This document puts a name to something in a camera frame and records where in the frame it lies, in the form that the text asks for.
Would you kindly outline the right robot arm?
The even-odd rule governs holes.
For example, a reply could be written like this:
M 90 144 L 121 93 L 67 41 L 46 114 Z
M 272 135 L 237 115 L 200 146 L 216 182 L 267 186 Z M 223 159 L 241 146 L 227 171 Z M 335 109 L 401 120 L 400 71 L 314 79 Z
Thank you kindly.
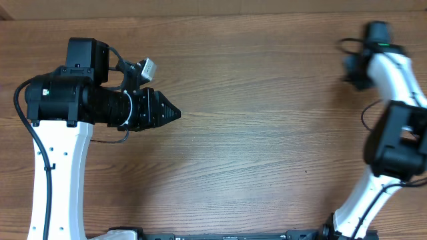
M 376 87 L 385 109 L 369 130 L 359 182 L 320 230 L 304 239 L 378 239 L 369 226 L 393 194 L 426 185 L 425 179 L 413 180 L 426 171 L 426 96 L 412 60 L 403 46 L 392 42 L 384 21 L 365 24 L 357 42 L 360 50 L 347 52 L 344 61 L 346 81 L 358 90 Z

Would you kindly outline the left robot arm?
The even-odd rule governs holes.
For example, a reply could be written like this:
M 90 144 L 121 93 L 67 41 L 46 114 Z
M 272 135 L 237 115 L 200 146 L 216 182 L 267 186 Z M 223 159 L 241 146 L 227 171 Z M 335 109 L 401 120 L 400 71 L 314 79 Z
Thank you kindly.
M 33 138 L 35 176 L 29 239 L 84 239 L 85 163 L 93 128 L 124 133 L 166 125 L 180 110 L 148 87 L 156 66 L 119 59 L 117 87 L 107 85 L 116 50 L 93 38 L 71 38 L 64 65 L 22 83 L 26 109 L 18 115 Z

